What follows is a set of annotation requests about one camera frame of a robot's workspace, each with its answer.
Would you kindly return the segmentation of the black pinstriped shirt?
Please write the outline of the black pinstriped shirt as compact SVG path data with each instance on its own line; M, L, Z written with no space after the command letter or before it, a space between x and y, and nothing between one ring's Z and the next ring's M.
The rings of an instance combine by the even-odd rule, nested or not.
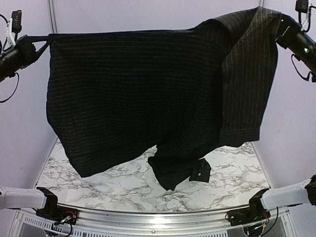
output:
M80 177L156 147L166 190L207 182L205 155L257 141L281 13L233 12L186 30L51 35L48 123Z

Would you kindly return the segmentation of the aluminium front rail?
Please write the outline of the aluminium front rail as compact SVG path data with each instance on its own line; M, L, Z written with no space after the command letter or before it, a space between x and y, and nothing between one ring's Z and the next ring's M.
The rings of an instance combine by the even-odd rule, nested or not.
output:
M77 221L54 225L32 209L15 214L10 237L244 237L263 228L264 237L295 237L287 208L271 210L268 220L232 226L229 208L199 212L136 213L76 208Z

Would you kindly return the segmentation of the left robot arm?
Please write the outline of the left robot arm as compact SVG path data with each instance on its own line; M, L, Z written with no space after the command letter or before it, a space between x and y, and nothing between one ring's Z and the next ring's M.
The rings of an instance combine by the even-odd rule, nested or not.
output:
M35 111L43 108L44 69L26 75L28 83L18 81L9 97L1 100L0 108L0 208L16 210L39 208L52 220L62 216L62 208L33 188L39 174L47 145L48 127L44 115Z

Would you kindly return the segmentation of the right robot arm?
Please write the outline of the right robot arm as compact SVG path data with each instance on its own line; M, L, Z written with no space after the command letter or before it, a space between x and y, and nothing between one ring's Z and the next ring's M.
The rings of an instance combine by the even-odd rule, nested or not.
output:
M316 85L301 79L307 67L278 47L274 82L254 142L273 188L304 181L316 173Z

